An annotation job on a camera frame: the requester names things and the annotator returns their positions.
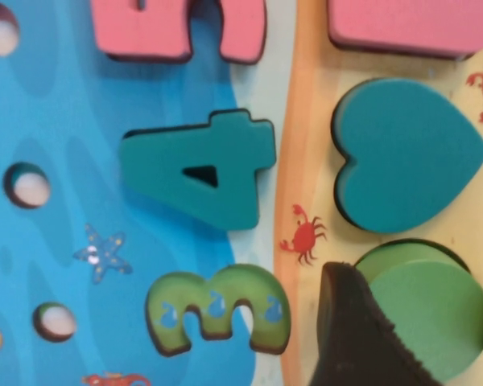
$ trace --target heart-shaped piece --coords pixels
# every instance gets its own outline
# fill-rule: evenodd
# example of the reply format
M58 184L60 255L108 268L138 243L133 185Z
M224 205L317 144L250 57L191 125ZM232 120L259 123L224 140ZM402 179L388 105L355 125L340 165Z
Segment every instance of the heart-shaped piece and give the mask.
M413 80L360 84L336 108L332 136L347 163L337 176L344 217L402 232L447 207L483 163L483 139L445 97Z

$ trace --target green circle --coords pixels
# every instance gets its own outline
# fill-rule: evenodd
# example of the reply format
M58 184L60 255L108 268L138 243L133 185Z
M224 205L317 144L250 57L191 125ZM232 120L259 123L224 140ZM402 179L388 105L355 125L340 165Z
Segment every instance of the green circle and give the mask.
M442 248L383 245L357 264L395 333L440 382L483 350L483 289Z

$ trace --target starfish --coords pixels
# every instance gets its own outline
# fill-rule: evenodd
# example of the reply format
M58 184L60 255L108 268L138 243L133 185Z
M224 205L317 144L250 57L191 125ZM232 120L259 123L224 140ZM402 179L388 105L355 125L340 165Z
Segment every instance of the starfish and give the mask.
M93 268L93 283L101 282L107 269L116 269L120 273L132 273L132 267L125 260L117 256L116 252L123 245L126 235L123 232L103 240L90 224L85 225L89 246L73 254L80 261L90 263Z

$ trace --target foam number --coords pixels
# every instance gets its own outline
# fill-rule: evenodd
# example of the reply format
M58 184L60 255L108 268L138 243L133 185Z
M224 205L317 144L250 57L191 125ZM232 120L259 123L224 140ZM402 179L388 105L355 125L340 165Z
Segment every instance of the foam number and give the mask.
M258 223L256 170L275 164L274 128L246 110L209 125L128 133L120 149L127 186L224 230Z
M139 59L185 61L192 56L188 20L194 0L91 0L98 47ZM253 64L266 35L265 0L220 0L226 60Z
M223 300L221 312L211 314L212 294ZM167 328L160 321L171 304L178 322ZM250 346L255 351L281 354L291 330L290 305L283 287L265 269L256 265L231 265L210 281L194 273L169 273L158 279L147 297L147 321L158 351L165 356L190 350L183 316L193 311L200 316L204 339L228 339L232 336L231 319L237 306L250 307L254 327Z

